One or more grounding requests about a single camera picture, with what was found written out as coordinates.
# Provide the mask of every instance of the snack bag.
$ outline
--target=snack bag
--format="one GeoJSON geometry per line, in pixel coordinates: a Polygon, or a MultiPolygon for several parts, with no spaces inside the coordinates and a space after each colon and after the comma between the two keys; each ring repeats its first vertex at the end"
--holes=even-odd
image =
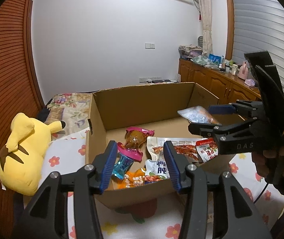
{"type": "Polygon", "coordinates": [[[125,173],[133,163],[134,160],[123,154],[120,154],[119,161],[113,167],[112,176],[118,178],[119,180],[123,180],[125,173]]]}
{"type": "Polygon", "coordinates": [[[125,145],[118,142],[118,151],[138,162],[141,162],[143,153],[140,146],[144,143],[148,136],[153,136],[154,130],[147,130],[140,127],[129,127],[126,130],[125,145]]]}
{"type": "Polygon", "coordinates": [[[198,163],[196,141],[201,138],[168,138],[168,137],[148,137],[147,150],[153,161],[163,158],[163,145],[166,141],[171,141],[178,154],[186,155],[193,163],[198,163]]]}
{"type": "MultiPolygon", "coordinates": [[[[191,158],[193,163],[198,163],[196,146],[194,145],[174,145],[174,149],[180,155],[186,155],[191,158]]],[[[163,147],[153,147],[155,154],[160,155],[163,153],[163,147]]]]}
{"type": "Polygon", "coordinates": [[[204,163],[218,155],[218,148],[213,138],[197,141],[196,149],[204,163]]]}
{"type": "Polygon", "coordinates": [[[122,181],[116,181],[116,183],[118,184],[118,187],[116,189],[118,190],[143,186],[144,177],[145,172],[143,172],[141,169],[137,170],[136,172],[127,171],[126,174],[124,174],[124,179],[122,181]]]}
{"type": "Polygon", "coordinates": [[[187,108],[185,110],[177,111],[177,113],[192,123],[207,123],[220,125],[220,123],[216,121],[212,117],[212,115],[209,114],[208,111],[202,106],[187,108]]]}
{"type": "Polygon", "coordinates": [[[164,159],[159,161],[146,160],[145,161],[146,173],[144,182],[145,184],[157,182],[160,180],[169,179],[169,173],[164,159]]]}

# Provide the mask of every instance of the cabinet handle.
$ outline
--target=cabinet handle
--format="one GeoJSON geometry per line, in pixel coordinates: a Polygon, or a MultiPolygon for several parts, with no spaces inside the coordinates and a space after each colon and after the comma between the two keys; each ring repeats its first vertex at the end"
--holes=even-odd
{"type": "Polygon", "coordinates": [[[224,96],[223,96],[223,97],[225,97],[226,91],[227,91],[227,87],[226,87],[226,89],[225,89],[225,92],[224,92],[224,96]]]}

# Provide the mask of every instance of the plush toy tail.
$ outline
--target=plush toy tail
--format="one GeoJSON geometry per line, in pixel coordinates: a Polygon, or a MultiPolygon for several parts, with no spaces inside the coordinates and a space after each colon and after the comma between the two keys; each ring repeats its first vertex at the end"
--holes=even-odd
{"type": "Polygon", "coordinates": [[[56,133],[64,129],[65,122],[64,121],[55,121],[48,125],[51,134],[56,133]]]}
{"type": "Polygon", "coordinates": [[[11,122],[11,134],[6,143],[8,152],[18,149],[18,142],[25,138],[34,129],[34,123],[24,113],[15,115],[11,122]]]}

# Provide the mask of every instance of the cardboard box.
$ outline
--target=cardboard box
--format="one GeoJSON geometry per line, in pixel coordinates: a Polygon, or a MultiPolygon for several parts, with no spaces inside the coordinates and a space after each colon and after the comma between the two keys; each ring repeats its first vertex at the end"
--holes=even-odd
{"type": "MultiPolygon", "coordinates": [[[[125,143],[126,128],[140,126],[154,130],[156,137],[196,138],[188,131],[188,121],[177,113],[188,107],[217,104],[218,98],[195,83],[170,83],[131,86],[102,90],[92,94],[89,108],[90,132],[86,139],[86,164],[103,153],[110,140],[125,143]]],[[[238,115],[218,116],[223,124],[241,121],[238,115]]],[[[146,143],[142,145],[141,163],[134,162],[131,171],[145,166],[150,158],[146,143]]],[[[202,165],[205,171],[221,173],[234,157],[217,156],[202,165]]],[[[113,209],[145,202],[174,191],[171,180],[163,180],[136,188],[115,190],[111,179],[108,189],[96,198],[113,209]]]]}

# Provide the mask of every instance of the pikachu plush toy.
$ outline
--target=pikachu plush toy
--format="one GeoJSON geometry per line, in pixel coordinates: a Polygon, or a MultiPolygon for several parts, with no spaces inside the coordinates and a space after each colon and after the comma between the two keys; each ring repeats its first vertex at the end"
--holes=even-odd
{"type": "Polygon", "coordinates": [[[51,134],[64,127],[63,121],[46,125],[18,113],[11,122],[8,141],[0,150],[0,181],[3,185],[23,195],[34,195],[51,134]]]}

